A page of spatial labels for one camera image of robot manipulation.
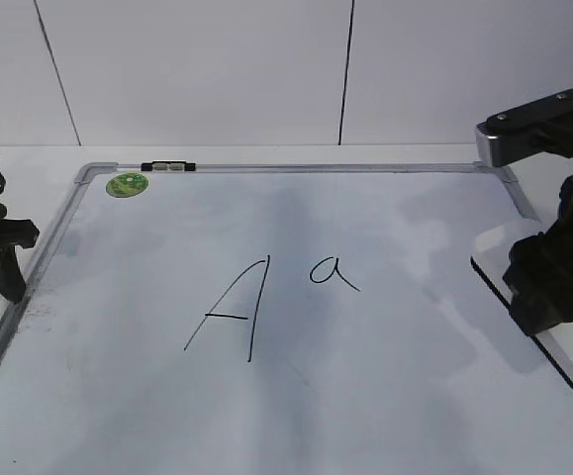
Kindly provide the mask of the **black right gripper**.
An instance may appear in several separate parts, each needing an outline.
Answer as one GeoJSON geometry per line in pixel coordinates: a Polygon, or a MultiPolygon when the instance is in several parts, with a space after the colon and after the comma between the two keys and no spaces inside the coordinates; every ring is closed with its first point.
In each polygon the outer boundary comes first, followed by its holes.
{"type": "MultiPolygon", "coordinates": [[[[573,158],[573,134],[547,132],[535,150],[573,158]]],[[[573,323],[573,175],[559,191],[556,221],[544,232],[517,241],[503,276],[512,297],[509,314],[527,336],[573,323]]]]}

